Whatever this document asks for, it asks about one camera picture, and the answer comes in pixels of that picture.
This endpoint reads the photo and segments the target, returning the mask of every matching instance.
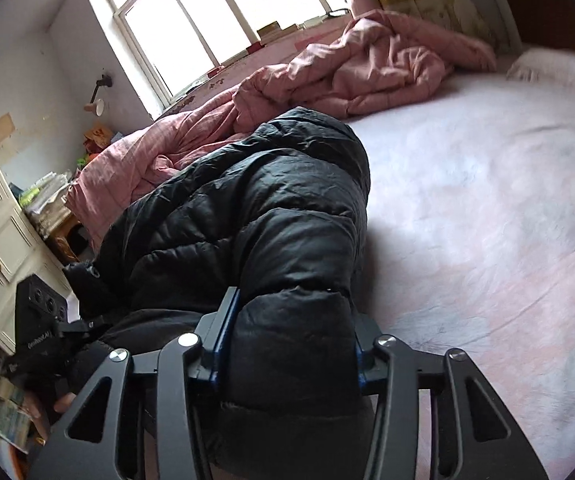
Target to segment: window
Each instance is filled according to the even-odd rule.
[[[344,0],[110,0],[151,80],[172,101],[258,41],[282,28],[347,7]]]

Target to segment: metal screw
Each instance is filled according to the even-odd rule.
[[[454,361],[465,361],[467,359],[467,354],[465,353],[464,350],[461,350],[460,348],[453,348],[452,350],[447,352],[447,355],[449,355],[450,358],[453,359]]]
[[[110,361],[114,361],[115,363],[119,363],[123,361],[128,356],[128,351],[124,348],[117,348],[110,352]]]
[[[199,336],[193,332],[187,332],[179,336],[179,344],[181,346],[194,346],[199,342]]]
[[[394,346],[396,338],[393,335],[383,334],[376,339],[376,342],[381,346]]]

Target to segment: pink comforter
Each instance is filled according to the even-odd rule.
[[[197,158],[250,135],[297,105],[338,119],[415,103],[453,66],[495,69],[490,46],[405,14],[372,10],[331,45],[310,44],[191,112],[163,118],[104,150],[79,176],[67,206],[97,248],[132,202]]]

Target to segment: bed sheet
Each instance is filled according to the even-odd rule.
[[[413,348],[464,348],[552,480],[575,467],[575,94],[455,75],[351,121],[373,187],[361,307]],[[428,478],[423,404],[418,478]]]

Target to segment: pink blanket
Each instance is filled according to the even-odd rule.
[[[98,248],[132,202],[197,158],[250,135],[295,106],[338,119],[426,100],[453,66],[492,71],[491,47],[405,14],[371,10],[331,45],[310,44],[288,64],[266,66],[191,112],[119,140],[81,173],[67,206]]]

